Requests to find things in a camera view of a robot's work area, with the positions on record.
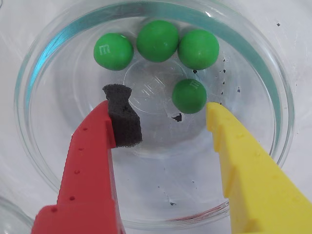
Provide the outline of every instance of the black debris speck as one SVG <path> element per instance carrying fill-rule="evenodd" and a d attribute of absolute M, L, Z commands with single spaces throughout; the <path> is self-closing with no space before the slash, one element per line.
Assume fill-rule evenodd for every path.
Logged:
<path fill-rule="evenodd" d="M 171 117 L 171 118 L 173 118 L 177 122 L 181 122 L 182 121 L 182 114 L 180 113 L 176 117 Z"/>

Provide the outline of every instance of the petri dish rim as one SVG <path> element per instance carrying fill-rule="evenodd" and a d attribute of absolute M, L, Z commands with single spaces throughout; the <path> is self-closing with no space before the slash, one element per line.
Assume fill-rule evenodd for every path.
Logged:
<path fill-rule="evenodd" d="M 29 119 L 34 86 L 39 83 L 44 68 L 58 49 L 76 34 L 109 20 L 136 16 L 195 24 L 231 44 L 251 63 L 262 78 L 273 105 L 275 130 L 270 153 L 279 166 L 283 165 L 293 136 L 293 97 L 278 55 L 252 24 L 235 11 L 213 0 L 207 0 L 205 4 L 198 0 L 184 3 L 177 0 L 142 0 L 109 4 L 113 2 L 107 0 L 106 5 L 98 0 L 81 2 L 58 16 L 35 40 L 18 74 L 14 107 L 19 136 L 34 167 L 55 192 L 59 189 L 59 181 L 41 157 L 31 132 Z M 124 222 L 127 227 L 139 229 L 183 228 L 218 220 L 225 217 L 228 210 L 228 203 L 225 202 L 211 211 L 192 217 L 144 223 L 127 220 Z"/>

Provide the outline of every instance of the glass petri dish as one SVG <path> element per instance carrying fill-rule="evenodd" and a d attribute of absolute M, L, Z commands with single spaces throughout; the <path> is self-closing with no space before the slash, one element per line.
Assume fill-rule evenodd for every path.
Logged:
<path fill-rule="evenodd" d="M 214 33 L 218 61 L 196 74 L 176 54 L 163 63 L 144 60 L 135 49 L 122 71 L 96 64 L 93 46 L 108 32 L 135 45 L 140 28 L 155 19 L 174 23 L 182 36 L 194 28 Z M 205 127 L 205 111 L 174 117 L 174 85 L 200 80 L 207 100 L 220 102 L 282 166 L 293 135 L 294 107 L 283 65 L 257 29 L 215 1 L 89 0 L 68 9 L 38 36 L 20 68 L 17 126 L 25 151 L 54 189 L 60 187 L 71 134 L 105 100 L 110 83 L 133 89 L 130 103 L 141 118 L 143 142 L 113 149 L 120 214 L 125 227 L 172 230 L 213 222 L 228 215 L 218 155 Z"/>
<path fill-rule="evenodd" d="M 30 234 L 33 220 L 17 206 L 0 197 L 0 234 Z"/>

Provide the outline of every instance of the green m&m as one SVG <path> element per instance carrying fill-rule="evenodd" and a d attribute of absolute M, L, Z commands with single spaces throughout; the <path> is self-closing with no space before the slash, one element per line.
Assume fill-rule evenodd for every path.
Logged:
<path fill-rule="evenodd" d="M 169 59 L 179 44 L 177 28 L 167 21 L 156 20 L 146 24 L 140 31 L 136 47 L 139 53 L 152 62 Z"/>
<path fill-rule="evenodd" d="M 177 52 L 186 67 L 203 70 L 216 62 L 219 49 L 218 40 L 212 33 L 196 29 L 185 34 Z"/>
<path fill-rule="evenodd" d="M 195 79 L 184 79 L 178 82 L 172 93 L 172 102 L 185 114 L 199 112 L 205 106 L 207 93 L 205 87 Z"/>
<path fill-rule="evenodd" d="M 100 37 L 94 46 L 94 59 L 106 69 L 120 71 L 133 58 L 131 42 L 122 34 L 108 33 Z"/>

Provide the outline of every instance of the red plastic jaw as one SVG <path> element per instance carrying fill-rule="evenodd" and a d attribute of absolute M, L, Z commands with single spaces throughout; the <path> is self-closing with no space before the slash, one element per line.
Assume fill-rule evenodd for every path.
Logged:
<path fill-rule="evenodd" d="M 125 234 L 112 164 L 115 146 L 104 101 L 74 132 L 57 205 L 38 213 L 32 234 Z"/>

